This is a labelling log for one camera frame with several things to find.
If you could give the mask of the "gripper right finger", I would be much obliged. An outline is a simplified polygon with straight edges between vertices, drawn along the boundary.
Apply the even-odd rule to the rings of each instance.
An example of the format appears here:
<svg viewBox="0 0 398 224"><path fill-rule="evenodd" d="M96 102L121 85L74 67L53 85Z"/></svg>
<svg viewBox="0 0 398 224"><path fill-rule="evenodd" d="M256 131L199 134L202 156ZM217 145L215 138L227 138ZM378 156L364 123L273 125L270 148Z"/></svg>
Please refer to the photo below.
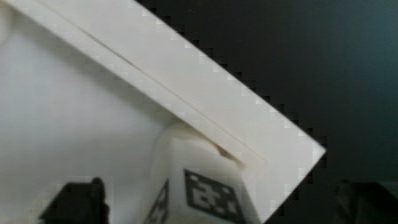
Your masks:
<svg viewBox="0 0 398 224"><path fill-rule="evenodd" d="M332 224L398 224L398 182L339 183Z"/></svg>

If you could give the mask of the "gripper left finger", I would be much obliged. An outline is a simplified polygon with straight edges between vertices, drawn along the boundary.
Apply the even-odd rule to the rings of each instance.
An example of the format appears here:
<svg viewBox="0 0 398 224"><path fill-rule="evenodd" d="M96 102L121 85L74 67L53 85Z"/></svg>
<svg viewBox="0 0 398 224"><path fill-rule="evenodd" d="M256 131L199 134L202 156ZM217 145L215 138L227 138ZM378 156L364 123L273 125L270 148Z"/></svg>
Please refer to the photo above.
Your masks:
<svg viewBox="0 0 398 224"><path fill-rule="evenodd" d="M105 202L105 182L69 182L39 215L42 224L110 224L110 207Z"/></svg>

